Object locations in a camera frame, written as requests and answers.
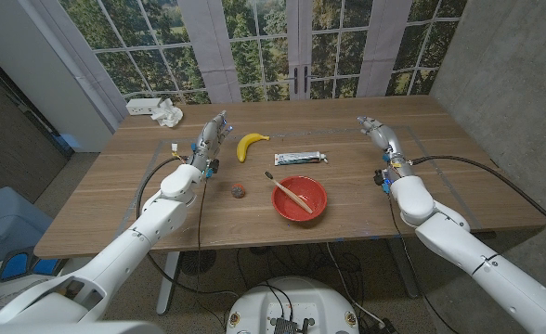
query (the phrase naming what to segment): toothpaste tube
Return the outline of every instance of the toothpaste tube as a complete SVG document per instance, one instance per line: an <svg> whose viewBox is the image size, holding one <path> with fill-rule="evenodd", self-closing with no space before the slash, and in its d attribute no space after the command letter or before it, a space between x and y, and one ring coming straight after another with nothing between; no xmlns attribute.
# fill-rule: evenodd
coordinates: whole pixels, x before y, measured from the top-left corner
<svg viewBox="0 0 546 334"><path fill-rule="evenodd" d="M320 152L282 153L275 155L275 165L299 164L309 162L327 161L327 156Z"/></svg>

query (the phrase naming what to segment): power strip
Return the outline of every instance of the power strip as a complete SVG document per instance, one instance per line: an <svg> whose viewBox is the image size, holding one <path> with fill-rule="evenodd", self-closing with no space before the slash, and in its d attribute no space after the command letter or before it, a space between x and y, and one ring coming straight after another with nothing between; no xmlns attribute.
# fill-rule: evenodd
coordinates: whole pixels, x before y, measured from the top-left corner
<svg viewBox="0 0 546 334"><path fill-rule="evenodd" d="M151 115L159 108L160 98L131 98L126 104L131 115Z"/></svg>

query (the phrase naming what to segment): window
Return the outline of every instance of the window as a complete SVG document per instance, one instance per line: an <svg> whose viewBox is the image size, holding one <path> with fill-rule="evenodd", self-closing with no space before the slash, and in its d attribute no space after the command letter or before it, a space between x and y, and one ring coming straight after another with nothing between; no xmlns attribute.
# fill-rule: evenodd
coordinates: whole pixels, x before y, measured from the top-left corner
<svg viewBox="0 0 546 334"><path fill-rule="evenodd" d="M176 0L59 0L124 98L210 103Z"/></svg>
<svg viewBox="0 0 546 334"><path fill-rule="evenodd" d="M372 0L314 0L310 98L355 97Z"/></svg>
<svg viewBox="0 0 546 334"><path fill-rule="evenodd" d="M466 0L413 0L388 96L429 94Z"/></svg>
<svg viewBox="0 0 546 334"><path fill-rule="evenodd" d="M285 0L223 0L244 102L290 99Z"/></svg>

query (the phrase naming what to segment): wooden table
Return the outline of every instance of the wooden table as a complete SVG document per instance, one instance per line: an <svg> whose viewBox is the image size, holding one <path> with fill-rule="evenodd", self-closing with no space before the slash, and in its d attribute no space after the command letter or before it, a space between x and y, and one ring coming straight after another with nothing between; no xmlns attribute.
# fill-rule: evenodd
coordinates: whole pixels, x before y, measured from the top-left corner
<svg viewBox="0 0 546 334"><path fill-rule="evenodd" d="M393 127L409 159L424 154L448 154L497 166L429 96L351 98L333 100L185 106L184 119L174 129L160 127L148 116L130 116L121 124L83 181L35 248L42 258L90 256L101 251L135 221L135 197L146 175L170 158L171 143L190 154L203 125L226 109L234 131L221 147L219 173L207 185L201 223L201 247L223 249L335 240L391 238L393 226L387 197L376 186L374 170L385 166L382 152L359 132L359 115ZM254 143L246 162L236 158L236 146L249 133L271 135ZM274 166L273 155L321 151L329 164ZM155 174L143 200L178 162ZM264 171L278 179L307 175L323 184L328 207L305 224L282 218L271 204L273 185ZM460 212L474 231L539 227L545 219L494 176L457 161L429 161L415 167L436 200ZM234 199L233 184L246 197ZM202 186L197 189L201 196ZM163 238L156 251L197 249L199 202L186 222ZM400 222L401 231L412 230Z"/></svg>

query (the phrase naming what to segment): black joint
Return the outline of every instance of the black joint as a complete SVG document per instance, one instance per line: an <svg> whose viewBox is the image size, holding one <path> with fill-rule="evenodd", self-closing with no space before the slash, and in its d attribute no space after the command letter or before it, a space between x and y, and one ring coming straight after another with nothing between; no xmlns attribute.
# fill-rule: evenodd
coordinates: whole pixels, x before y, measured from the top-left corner
<svg viewBox="0 0 546 334"><path fill-rule="evenodd" d="M383 171L376 170L374 171L374 183L376 186L382 186L384 183Z"/></svg>
<svg viewBox="0 0 546 334"><path fill-rule="evenodd" d="M217 173L217 170L219 169L219 159L213 159L209 163L209 168L211 168L214 171L214 173Z"/></svg>

